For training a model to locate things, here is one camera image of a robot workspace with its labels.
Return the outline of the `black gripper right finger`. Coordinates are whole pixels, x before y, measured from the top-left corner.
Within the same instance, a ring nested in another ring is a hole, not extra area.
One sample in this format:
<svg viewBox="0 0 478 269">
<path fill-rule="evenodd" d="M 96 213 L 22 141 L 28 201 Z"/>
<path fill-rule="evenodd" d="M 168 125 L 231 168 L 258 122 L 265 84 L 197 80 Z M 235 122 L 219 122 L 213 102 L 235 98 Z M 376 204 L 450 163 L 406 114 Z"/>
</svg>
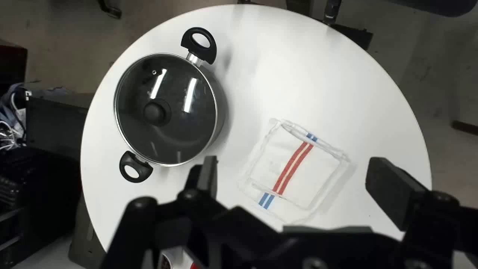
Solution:
<svg viewBox="0 0 478 269">
<path fill-rule="evenodd" d="M 385 158 L 370 158 L 365 190 L 407 241 L 478 250 L 478 210 L 433 192 Z"/>
</svg>

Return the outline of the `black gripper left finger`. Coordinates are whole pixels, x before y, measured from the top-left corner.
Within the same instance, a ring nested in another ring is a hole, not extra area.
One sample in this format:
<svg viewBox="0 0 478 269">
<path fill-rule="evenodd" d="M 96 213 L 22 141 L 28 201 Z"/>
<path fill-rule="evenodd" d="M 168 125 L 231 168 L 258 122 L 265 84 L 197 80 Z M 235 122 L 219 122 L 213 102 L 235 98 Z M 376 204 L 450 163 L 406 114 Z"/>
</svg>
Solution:
<svg viewBox="0 0 478 269">
<path fill-rule="evenodd" d="M 158 256 L 182 249 L 191 261 L 208 267 L 208 243 L 203 232 L 216 207 L 216 159 L 205 158 L 189 169 L 176 199 L 158 204 L 141 196 L 129 201 L 114 232 L 114 269 L 155 269 Z"/>
</svg>

